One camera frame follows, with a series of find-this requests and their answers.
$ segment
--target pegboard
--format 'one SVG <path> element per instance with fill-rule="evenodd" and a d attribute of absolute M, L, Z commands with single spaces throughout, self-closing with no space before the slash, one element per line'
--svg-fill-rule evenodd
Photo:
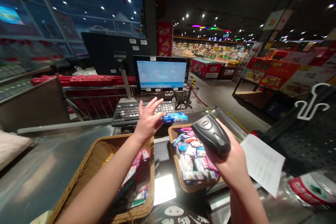
<path fill-rule="evenodd" d="M 317 93 L 315 104 L 327 103 L 330 109 L 320 107 L 310 121 L 304 121 L 296 118 L 300 104 L 262 138 L 286 158 L 283 170 L 294 177 L 336 166 L 336 90 L 323 87 Z"/>

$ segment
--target hand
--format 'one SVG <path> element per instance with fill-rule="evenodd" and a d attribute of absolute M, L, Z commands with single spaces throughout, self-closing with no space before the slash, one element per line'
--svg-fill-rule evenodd
<path fill-rule="evenodd" d="M 232 132 L 222 124 L 218 119 L 216 121 L 222 126 L 231 142 L 231 151 L 226 157 L 219 157 L 208 148 L 205 148 L 211 162 L 217 167 L 219 174 L 231 190 L 243 189 L 248 183 L 251 183 L 247 171 L 246 157 L 244 150 L 236 140 Z"/>
<path fill-rule="evenodd" d="M 142 108 L 142 101 L 140 101 L 140 119 L 136 125 L 134 135 L 136 135 L 136 139 L 140 141 L 141 145 L 154 136 L 154 134 L 163 124 L 162 117 L 164 117 L 166 113 L 157 112 L 155 115 L 153 115 L 155 109 L 163 102 L 163 99 L 157 99 L 158 98 L 155 97 L 153 100 L 151 100 L 145 109 Z"/>

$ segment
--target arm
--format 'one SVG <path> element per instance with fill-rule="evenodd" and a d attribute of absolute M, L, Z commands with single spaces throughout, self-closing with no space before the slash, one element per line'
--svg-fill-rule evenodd
<path fill-rule="evenodd" d="M 57 223 L 97 223 L 101 219 L 117 195 L 143 144 L 161 127 L 163 122 L 160 118 L 165 114 L 161 112 L 153 115 L 153 113 L 162 101 L 163 99 L 157 101 L 157 98 L 154 98 L 144 110 L 142 101 L 140 102 L 140 119 L 134 134 L 86 184 Z"/>
<path fill-rule="evenodd" d="M 246 157 L 243 149 L 231 131 L 218 119 L 216 120 L 229 137 L 231 151 L 224 159 L 218 157 L 208 149 L 206 149 L 206 153 L 231 189 L 232 223 L 269 224 L 259 194 L 247 171 Z"/>

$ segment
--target computer monitor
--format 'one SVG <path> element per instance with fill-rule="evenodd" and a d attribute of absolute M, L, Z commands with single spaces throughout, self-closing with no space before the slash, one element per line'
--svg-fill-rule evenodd
<path fill-rule="evenodd" d="M 126 54 L 125 69 L 127 76 L 135 76 L 132 56 L 150 55 L 149 41 L 133 38 L 82 32 L 82 38 L 90 60 L 99 75 L 121 76 L 116 54 Z"/>
<path fill-rule="evenodd" d="M 188 58 L 133 56 L 133 65 L 139 90 L 183 90 L 187 86 Z"/>

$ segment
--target white hook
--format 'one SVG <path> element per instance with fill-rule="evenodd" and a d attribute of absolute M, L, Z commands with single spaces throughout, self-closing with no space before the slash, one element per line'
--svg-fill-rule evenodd
<path fill-rule="evenodd" d="M 314 104 L 314 102 L 315 102 L 315 100 L 316 100 L 316 98 L 317 98 L 317 94 L 315 93 L 315 90 L 316 90 L 316 88 L 317 88 L 318 86 L 323 86 L 323 85 L 325 85 L 325 86 L 330 86 L 330 85 L 327 84 L 327 83 L 319 83 L 319 84 L 316 84 L 316 85 L 314 85 L 314 86 L 312 87 L 312 89 L 311 89 L 311 93 L 313 94 L 313 98 L 311 99 L 309 105 L 307 104 L 306 101 L 302 101 L 302 100 L 297 101 L 297 102 L 295 103 L 295 107 L 298 107 L 298 106 L 299 106 L 299 103 L 303 103 L 303 106 L 302 106 L 300 112 L 299 112 L 298 115 L 297 115 L 297 118 L 298 118 L 298 119 L 309 121 L 310 119 L 313 118 L 313 116 L 314 116 L 314 114 L 315 114 L 315 112 L 316 112 L 318 106 L 324 105 L 325 108 L 323 109 L 323 111 L 326 111 L 326 110 L 328 110 L 328 109 L 330 108 L 330 106 L 329 106 L 328 104 L 326 104 L 326 103 L 318 103 L 318 104 L 316 104 L 316 105 L 314 106 L 313 111 L 310 113 L 310 116 L 307 117 L 308 113 L 310 112 L 310 110 L 311 110 L 311 108 L 312 108 L 312 106 L 313 106 L 313 104 Z M 308 108 L 307 108 L 306 112 L 304 113 L 304 115 L 302 115 L 302 113 L 303 113 L 303 111 L 305 110 L 305 108 L 307 107 L 307 105 L 308 105 Z"/>

